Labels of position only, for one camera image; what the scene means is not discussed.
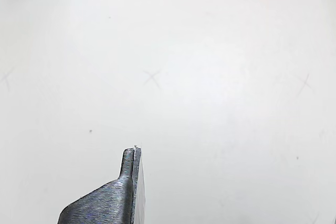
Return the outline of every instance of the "white surface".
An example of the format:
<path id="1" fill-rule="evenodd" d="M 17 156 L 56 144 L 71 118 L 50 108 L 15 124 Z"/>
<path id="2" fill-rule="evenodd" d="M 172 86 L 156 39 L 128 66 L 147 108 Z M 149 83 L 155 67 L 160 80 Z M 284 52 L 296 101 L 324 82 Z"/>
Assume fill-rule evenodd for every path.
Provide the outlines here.
<path id="1" fill-rule="evenodd" d="M 336 0 L 0 0 L 0 75 L 1 223 L 134 144 L 147 224 L 334 221 Z"/>

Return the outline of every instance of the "gray metal part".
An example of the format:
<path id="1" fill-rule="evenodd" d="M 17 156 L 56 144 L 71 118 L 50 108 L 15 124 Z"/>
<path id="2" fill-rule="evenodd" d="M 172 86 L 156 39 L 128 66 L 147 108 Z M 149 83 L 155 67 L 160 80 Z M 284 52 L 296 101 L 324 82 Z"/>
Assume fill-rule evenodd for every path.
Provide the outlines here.
<path id="1" fill-rule="evenodd" d="M 140 148 L 126 149 L 119 178 L 67 206 L 58 224 L 133 224 L 140 158 Z"/>

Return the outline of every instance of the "textured metal surface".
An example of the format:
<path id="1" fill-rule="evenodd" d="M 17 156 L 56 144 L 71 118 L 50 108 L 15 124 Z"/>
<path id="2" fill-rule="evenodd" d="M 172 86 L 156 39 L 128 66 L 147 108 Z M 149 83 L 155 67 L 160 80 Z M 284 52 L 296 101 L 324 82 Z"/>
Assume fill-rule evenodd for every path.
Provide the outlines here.
<path id="1" fill-rule="evenodd" d="M 140 148 L 126 149 L 119 178 L 67 206 L 58 224 L 133 224 L 140 158 Z"/>

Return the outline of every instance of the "x mark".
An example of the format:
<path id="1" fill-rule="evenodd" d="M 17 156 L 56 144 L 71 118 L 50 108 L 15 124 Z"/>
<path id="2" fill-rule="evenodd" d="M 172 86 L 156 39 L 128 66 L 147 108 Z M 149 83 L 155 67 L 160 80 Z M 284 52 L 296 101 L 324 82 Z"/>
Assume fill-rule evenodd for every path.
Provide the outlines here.
<path id="1" fill-rule="evenodd" d="M 158 72 L 156 72 L 156 73 L 154 73 L 154 74 L 151 74 L 151 73 L 149 73 L 149 72 L 147 72 L 147 71 L 144 71 L 146 74 L 148 74 L 149 75 L 149 78 L 147 79 L 147 81 L 143 84 L 143 85 L 146 85 L 147 84 L 147 82 L 149 82 L 150 80 L 153 80 L 154 82 L 155 82 L 155 85 L 159 88 L 159 89 L 161 89 L 160 88 L 160 85 L 158 84 L 158 82 L 156 81 L 156 79 L 155 79 L 155 76 L 158 74 L 158 73 L 160 73 L 160 71 L 158 71 Z"/>
<path id="2" fill-rule="evenodd" d="M 13 72 L 14 68 L 12 68 L 10 71 L 8 71 L 6 74 L 4 74 L 4 76 L 2 77 L 2 79 L 0 80 L 0 84 L 5 81 L 6 85 L 7 85 L 7 89 L 8 91 L 10 91 L 10 87 L 9 87 L 9 82 L 7 80 L 8 76 Z"/>
<path id="3" fill-rule="evenodd" d="M 299 96 L 300 94 L 301 94 L 301 92 L 303 91 L 303 89 L 305 88 L 305 86 L 307 86 L 308 88 L 310 88 L 311 89 L 311 86 L 307 83 L 307 81 L 308 81 L 308 78 L 309 78 L 309 74 L 307 74 L 307 77 L 306 77 L 306 79 L 303 81 L 300 77 L 297 77 L 300 81 L 302 81 L 303 82 L 303 86 L 302 86 L 302 88 L 300 89 L 300 92 L 298 93 L 298 95 L 297 96 Z"/>

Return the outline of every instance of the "pencil x mark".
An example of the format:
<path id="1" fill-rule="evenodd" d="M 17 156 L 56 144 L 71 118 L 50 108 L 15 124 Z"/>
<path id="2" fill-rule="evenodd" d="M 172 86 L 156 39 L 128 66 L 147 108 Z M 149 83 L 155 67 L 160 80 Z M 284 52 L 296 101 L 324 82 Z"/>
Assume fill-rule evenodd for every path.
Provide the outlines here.
<path id="1" fill-rule="evenodd" d="M 143 84 L 143 85 L 146 85 L 147 84 L 147 82 L 149 82 L 150 80 L 153 80 L 154 82 L 155 82 L 155 85 L 159 88 L 159 89 L 161 89 L 160 88 L 160 85 L 158 84 L 158 82 L 156 81 L 156 79 L 155 79 L 155 76 L 158 74 L 158 73 L 160 73 L 160 71 L 158 71 L 158 72 L 156 72 L 156 73 L 154 73 L 154 74 L 151 74 L 151 73 L 149 73 L 149 72 L 147 72 L 147 71 L 144 71 L 146 74 L 148 74 L 149 75 L 149 78 L 147 79 L 147 81 Z"/>
<path id="2" fill-rule="evenodd" d="M 6 85 L 7 85 L 7 89 L 8 91 L 10 91 L 10 87 L 9 87 L 9 82 L 7 80 L 8 76 L 13 72 L 14 68 L 12 68 L 10 71 L 8 71 L 6 74 L 4 74 L 4 76 L 2 77 L 2 79 L 0 80 L 0 83 L 2 83 L 3 81 L 6 82 Z"/>
<path id="3" fill-rule="evenodd" d="M 309 78 L 309 74 L 307 74 L 307 77 L 306 77 L 306 79 L 303 81 L 301 78 L 299 78 L 299 77 L 297 77 L 300 81 L 302 81 L 303 82 L 303 86 L 302 86 L 302 88 L 300 89 L 300 92 L 298 93 L 298 95 L 297 96 L 299 96 L 300 94 L 301 94 L 301 92 L 303 91 L 303 89 L 305 88 L 305 86 L 307 86 L 308 88 L 310 88 L 311 89 L 311 86 L 307 83 L 307 81 L 308 81 L 308 78 Z"/>

